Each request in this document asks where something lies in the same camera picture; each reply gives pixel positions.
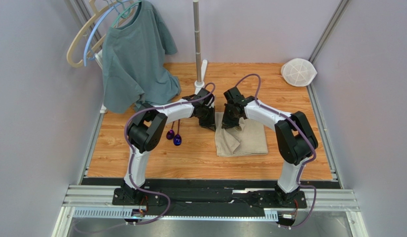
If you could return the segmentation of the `beige cloth napkin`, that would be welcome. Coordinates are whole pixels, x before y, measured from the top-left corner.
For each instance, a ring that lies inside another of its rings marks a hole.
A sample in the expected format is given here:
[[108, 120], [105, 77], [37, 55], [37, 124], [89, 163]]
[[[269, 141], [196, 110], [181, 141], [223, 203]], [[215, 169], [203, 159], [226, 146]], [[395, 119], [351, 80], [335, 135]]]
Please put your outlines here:
[[268, 154], [266, 134], [262, 123], [240, 118], [234, 128], [222, 128], [223, 112], [215, 113], [216, 153], [220, 157], [240, 157]]

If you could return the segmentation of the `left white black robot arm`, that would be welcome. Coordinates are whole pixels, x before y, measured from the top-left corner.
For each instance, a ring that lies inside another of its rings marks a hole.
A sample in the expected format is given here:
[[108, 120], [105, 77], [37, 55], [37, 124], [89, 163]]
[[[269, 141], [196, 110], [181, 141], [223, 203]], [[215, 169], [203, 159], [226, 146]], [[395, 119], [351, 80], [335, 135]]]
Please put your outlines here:
[[144, 103], [129, 118], [124, 129], [124, 138], [130, 147], [130, 158], [119, 199], [139, 203], [145, 192], [145, 171], [150, 152], [156, 148], [166, 124], [196, 117], [203, 122], [202, 127], [215, 130], [215, 97], [205, 88], [197, 94], [183, 97], [174, 103], [152, 106]]

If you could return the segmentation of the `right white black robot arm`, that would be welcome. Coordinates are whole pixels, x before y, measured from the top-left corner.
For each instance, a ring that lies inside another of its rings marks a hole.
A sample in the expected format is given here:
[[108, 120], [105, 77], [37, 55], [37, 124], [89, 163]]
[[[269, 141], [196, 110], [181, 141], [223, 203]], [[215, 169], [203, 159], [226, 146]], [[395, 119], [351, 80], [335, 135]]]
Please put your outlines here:
[[254, 96], [245, 97], [237, 87], [224, 93], [226, 98], [222, 127], [238, 126], [240, 119], [252, 119], [272, 129], [284, 163], [275, 185], [275, 199], [280, 205], [293, 202], [300, 189], [305, 165], [316, 159], [318, 140], [301, 112], [288, 113], [264, 104]]

